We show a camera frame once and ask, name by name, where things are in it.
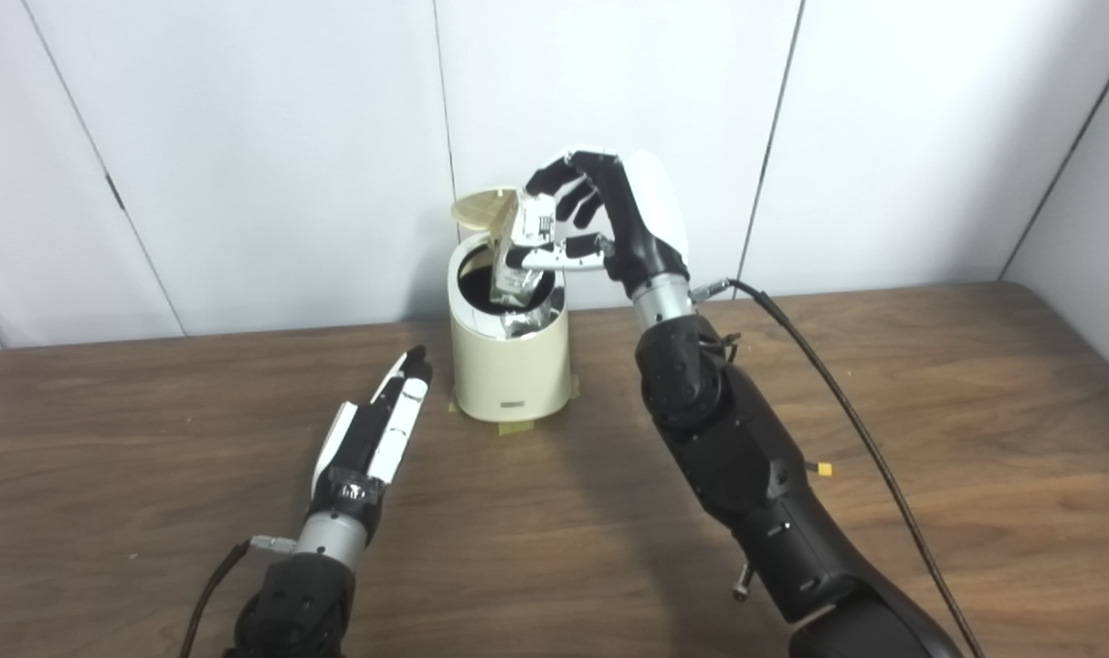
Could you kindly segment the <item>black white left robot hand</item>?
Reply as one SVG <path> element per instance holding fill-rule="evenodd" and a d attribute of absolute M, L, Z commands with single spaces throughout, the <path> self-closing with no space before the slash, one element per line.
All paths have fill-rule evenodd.
<path fill-rule="evenodd" d="M 342 404 L 312 474 L 307 516 L 326 513 L 358 522 L 370 545 L 430 383 L 433 364 L 426 347 L 416 345 L 393 363 L 372 399 Z"/>

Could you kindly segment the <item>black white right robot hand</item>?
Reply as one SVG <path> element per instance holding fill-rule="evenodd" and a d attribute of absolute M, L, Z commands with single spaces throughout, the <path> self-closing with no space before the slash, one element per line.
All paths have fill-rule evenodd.
<path fill-rule="evenodd" d="M 604 213 L 612 249 L 604 259 L 607 276 L 634 298 L 660 275 L 689 279 L 686 229 L 667 171 L 639 151 L 571 146 L 537 168 L 523 184 L 526 195 L 554 198 L 554 220 L 586 230 Z"/>

